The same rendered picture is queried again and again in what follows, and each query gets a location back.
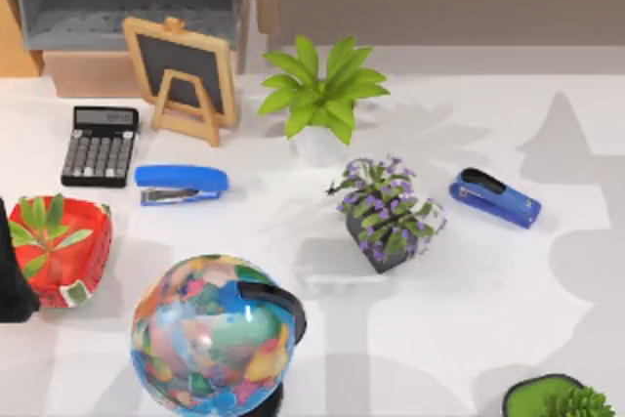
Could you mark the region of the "plant in red pot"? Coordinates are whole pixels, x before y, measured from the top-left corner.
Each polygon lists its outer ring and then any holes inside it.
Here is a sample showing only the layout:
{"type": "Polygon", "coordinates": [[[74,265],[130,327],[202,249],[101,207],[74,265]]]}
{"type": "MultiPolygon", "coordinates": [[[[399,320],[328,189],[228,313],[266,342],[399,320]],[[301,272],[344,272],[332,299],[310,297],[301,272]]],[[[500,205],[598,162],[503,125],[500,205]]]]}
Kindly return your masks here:
{"type": "Polygon", "coordinates": [[[107,205],[60,193],[22,197],[9,229],[21,272],[43,308],[71,309],[93,297],[112,240],[107,205]]]}

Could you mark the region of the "green plant in black pot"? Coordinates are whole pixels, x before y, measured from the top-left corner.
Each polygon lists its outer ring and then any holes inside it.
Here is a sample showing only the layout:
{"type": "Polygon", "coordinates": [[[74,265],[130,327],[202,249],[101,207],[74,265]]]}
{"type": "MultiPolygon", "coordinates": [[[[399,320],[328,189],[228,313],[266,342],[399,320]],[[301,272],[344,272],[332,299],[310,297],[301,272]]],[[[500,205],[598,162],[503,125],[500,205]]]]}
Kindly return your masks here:
{"type": "Polygon", "coordinates": [[[605,394],[566,374],[550,373],[513,385],[501,417],[616,417],[605,394]]]}

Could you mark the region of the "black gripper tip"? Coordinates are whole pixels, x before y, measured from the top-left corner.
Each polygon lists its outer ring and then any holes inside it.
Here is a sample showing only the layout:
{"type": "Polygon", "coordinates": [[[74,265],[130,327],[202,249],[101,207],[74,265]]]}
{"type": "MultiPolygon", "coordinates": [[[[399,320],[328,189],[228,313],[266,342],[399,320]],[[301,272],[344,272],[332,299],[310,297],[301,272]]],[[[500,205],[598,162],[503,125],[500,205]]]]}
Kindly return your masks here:
{"type": "Polygon", "coordinates": [[[23,276],[0,197],[0,324],[24,323],[40,310],[40,300],[23,276]]]}

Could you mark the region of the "blue stapler with black insert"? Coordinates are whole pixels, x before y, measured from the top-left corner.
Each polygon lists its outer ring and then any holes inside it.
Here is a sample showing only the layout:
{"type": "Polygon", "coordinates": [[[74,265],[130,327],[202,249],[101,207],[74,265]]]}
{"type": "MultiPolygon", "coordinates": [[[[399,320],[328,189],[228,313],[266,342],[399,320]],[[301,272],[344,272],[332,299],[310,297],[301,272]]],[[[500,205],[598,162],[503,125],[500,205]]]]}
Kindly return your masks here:
{"type": "Polygon", "coordinates": [[[542,209],[538,200],[475,167],[463,169],[449,186],[449,193],[458,202],[524,229],[531,228],[542,209]]]}

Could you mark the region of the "pulled-out wooden drawer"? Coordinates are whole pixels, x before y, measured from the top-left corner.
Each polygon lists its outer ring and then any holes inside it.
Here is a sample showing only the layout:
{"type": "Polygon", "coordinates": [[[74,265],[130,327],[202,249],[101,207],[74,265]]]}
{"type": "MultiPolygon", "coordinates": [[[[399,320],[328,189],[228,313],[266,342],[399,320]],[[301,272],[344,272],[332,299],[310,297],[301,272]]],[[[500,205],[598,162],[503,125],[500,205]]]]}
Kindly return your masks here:
{"type": "Polygon", "coordinates": [[[18,49],[40,57],[64,98],[134,98],[139,94],[122,23],[162,22],[229,42],[242,64],[248,0],[8,0],[17,14],[18,49]]]}

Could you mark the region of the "green plant in white pot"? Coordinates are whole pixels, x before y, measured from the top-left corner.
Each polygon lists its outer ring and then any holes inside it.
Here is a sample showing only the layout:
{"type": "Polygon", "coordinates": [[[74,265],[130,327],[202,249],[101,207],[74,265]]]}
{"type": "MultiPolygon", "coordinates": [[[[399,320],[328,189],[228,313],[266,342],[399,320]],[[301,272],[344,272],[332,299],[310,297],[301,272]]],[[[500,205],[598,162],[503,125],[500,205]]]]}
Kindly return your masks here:
{"type": "Polygon", "coordinates": [[[262,82],[271,92],[258,113],[287,113],[284,136],[304,162],[317,167],[338,164],[347,157],[352,142],[356,104],[387,96],[387,76],[365,65],[373,48],[357,46],[352,36],[331,47],[325,69],[320,68],[318,50],[308,37],[298,35],[294,46],[294,54],[263,54],[279,73],[262,82]]]}

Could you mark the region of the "colourful globe on black stand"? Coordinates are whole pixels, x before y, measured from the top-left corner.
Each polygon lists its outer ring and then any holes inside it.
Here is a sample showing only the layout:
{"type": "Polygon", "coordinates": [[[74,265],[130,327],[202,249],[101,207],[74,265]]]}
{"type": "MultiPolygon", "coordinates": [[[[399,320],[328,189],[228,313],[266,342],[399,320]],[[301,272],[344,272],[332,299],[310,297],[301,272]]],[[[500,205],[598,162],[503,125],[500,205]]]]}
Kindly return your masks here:
{"type": "Polygon", "coordinates": [[[176,417],[277,417],[307,329],[301,301],[230,255],[169,268],[138,302],[131,358],[150,396],[176,417]]]}

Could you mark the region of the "purple flower plant dark pot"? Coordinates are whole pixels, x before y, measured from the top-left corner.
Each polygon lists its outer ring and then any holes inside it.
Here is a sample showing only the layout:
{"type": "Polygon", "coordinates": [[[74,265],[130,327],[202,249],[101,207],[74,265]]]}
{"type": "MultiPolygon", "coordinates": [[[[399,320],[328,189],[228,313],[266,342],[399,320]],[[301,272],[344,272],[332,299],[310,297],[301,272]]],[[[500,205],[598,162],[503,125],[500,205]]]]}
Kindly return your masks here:
{"type": "Polygon", "coordinates": [[[346,194],[337,205],[348,232],[377,273],[389,271],[429,249],[446,225],[443,208],[415,192],[416,173],[389,155],[350,161],[328,195],[346,194]]]}

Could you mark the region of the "blue stapler with rounded top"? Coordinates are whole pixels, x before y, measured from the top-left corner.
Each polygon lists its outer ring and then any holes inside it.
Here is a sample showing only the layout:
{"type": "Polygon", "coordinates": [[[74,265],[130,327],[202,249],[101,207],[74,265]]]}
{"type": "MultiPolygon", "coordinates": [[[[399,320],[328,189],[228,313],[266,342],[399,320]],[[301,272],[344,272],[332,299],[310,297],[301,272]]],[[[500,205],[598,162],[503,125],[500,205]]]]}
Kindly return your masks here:
{"type": "Polygon", "coordinates": [[[143,165],[135,170],[141,205],[157,206],[218,199],[229,189],[227,174],[197,165],[143,165]]]}

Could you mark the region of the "framed blackboard on easel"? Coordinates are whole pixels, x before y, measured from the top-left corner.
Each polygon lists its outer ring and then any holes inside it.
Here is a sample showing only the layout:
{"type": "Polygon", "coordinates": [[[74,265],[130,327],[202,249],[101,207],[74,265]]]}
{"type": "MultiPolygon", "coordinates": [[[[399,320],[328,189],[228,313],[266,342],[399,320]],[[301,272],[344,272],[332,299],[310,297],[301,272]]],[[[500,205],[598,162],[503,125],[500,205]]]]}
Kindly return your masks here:
{"type": "Polygon", "coordinates": [[[154,106],[150,128],[218,146],[220,130],[238,123],[229,42],[172,17],[129,17],[123,31],[141,97],[154,106]]]}

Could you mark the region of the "black calculator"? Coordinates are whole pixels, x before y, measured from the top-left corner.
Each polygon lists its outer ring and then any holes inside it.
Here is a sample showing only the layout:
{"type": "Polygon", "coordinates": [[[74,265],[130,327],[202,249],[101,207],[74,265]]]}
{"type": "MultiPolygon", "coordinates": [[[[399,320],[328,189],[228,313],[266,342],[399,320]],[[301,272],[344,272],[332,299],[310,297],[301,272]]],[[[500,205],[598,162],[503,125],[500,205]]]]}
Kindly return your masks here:
{"type": "Polygon", "coordinates": [[[76,106],[61,184],[125,188],[139,124],[139,112],[133,107],[76,106]]]}

